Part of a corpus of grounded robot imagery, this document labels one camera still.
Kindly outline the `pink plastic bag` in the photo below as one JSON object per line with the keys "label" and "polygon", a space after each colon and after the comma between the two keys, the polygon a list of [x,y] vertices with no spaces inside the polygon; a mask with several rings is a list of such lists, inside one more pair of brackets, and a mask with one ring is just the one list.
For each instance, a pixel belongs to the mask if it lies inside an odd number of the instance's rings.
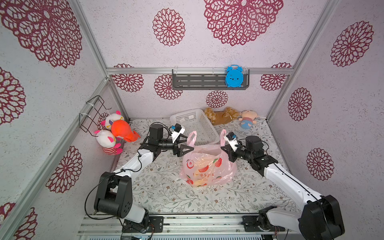
{"label": "pink plastic bag", "polygon": [[221,131],[217,145],[197,146],[197,132],[190,133],[187,145],[194,150],[183,156],[179,177],[195,188],[230,182],[237,173],[237,164],[230,162],[228,154],[221,149],[226,144],[226,134],[226,130]]}

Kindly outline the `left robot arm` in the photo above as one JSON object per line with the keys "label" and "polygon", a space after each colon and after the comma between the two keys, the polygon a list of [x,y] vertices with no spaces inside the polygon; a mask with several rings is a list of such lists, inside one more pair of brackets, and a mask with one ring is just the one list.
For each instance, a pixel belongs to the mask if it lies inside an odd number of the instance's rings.
{"label": "left robot arm", "polygon": [[120,169],[101,175],[93,188],[96,191],[94,210],[107,214],[109,219],[124,220],[124,229],[153,232],[149,211],[134,204],[132,183],[162,152],[172,151],[177,157],[192,152],[194,148],[185,144],[184,133],[185,127],[180,124],[170,127],[160,122],[151,124],[136,154]]}

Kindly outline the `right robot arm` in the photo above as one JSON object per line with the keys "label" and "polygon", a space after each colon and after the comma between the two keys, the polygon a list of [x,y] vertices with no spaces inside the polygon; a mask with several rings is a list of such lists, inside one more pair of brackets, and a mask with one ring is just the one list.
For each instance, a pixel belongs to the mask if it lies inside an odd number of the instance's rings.
{"label": "right robot arm", "polygon": [[298,214],[269,206],[260,210],[255,220],[244,222],[245,228],[262,231],[283,228],[300,233],[306,240],[334,240],[345,233],[338,200],[314,191],[290,174],[268,154],[264,149],[267,143],[259,137],[248,136],[242,144],[235,133],[223,131],[221,145],[230,162],[247,161],[253,170],[283,190],[301,211]]}

